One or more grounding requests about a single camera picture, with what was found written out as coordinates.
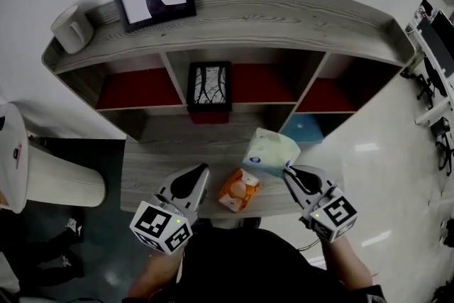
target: orange package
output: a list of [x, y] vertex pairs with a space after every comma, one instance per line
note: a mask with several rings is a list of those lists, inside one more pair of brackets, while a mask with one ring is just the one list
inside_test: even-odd
[[234, 212], [242, 211], [259, 188], [259, 180], [241, 169], [230, 177], [222, 187], [219, 202]]

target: wooden tabletop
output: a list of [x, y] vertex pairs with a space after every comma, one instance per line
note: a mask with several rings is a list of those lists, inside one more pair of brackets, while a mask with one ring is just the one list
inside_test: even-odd
[[260, 179], [260, 191], [239, 214], [218, 203], [223, 183], [242, 167], [255, 129], [265, 127], [259, 114], [232, 114], [219, 134], [216, 126], [194, 125], [186, 115], [160, 116], [151, 119], [141, 143], [126, 142], [121, 180], [121, 208], [135, 212], [141, 201], [148, 201], [158, 191], [166, 176], [191, 165], [207, 163], [211, 181], [202, 218], [225, 219], [272, 216], [301, 211], [284, 181], [257, 170], [248, 170]]

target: white table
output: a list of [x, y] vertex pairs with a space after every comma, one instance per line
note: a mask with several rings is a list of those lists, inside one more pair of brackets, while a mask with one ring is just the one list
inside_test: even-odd
[[440, 75], [441, 81], [446, 90], [446, 94], [448, 94], [447, 97], [445, 97], [442, 101], [438, 102], [432, 109], [428, 110], [426, 113], [422, 114], [415, 120], [415, 123], [418, 125], [425, 123], [428, 123], [430, 125], [434, 118], [440, 116], [441, 114], [448, 110], [453, 109], [454, 89], [450, 83], [450, 80], [445, 76], [445, 72], [438, 63], [435, 55], [432, 53], [431, 48], [428, 46], [423, 36], [421, 35], [421, 31], [413, 23], [410, 23], [410, 27], [414, 31], [414, 37], [418, 41], [423, 51], [425, 52], [426, 57], [432, 64], [432, 67]]

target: person's arm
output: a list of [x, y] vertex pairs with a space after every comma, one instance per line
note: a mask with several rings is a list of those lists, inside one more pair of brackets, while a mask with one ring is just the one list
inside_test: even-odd
[[332, 272], [349, 290], [359, 290], [373, 286], [369, 269], [356, 256], [345, 236], [333, 243], [321, 242], [326, 268]]
[[147, 267], [129, 289], [128, 298], [148, 300], [153, 294], [165, 288], [178, 274], [183, 258], [183, 248], [172, 255], [152, 255]]

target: white floor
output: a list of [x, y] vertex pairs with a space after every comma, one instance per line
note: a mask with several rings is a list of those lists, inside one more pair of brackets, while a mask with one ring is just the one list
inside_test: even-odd
[[[322, 144], [306, 148], [299, 160], [343, 181], [360, 214], [347, 236], [388, 302], [430, 301], [435, 288], [454, 272], [454, 250], [438, 243], [440, 223], [450, 217], [454, 204], [428, 207], [430, 199], [449, 190], [454, 174], [450, 179], [438, 171], [434, 139], [414, 123], [425, 109], [416, 91], [411, 80], [396, 77]], [[261, 228], [301, 248], [316, 236], [298, 218], [263, 218]], [[316, 260], [320, 245], [304, 256]]]

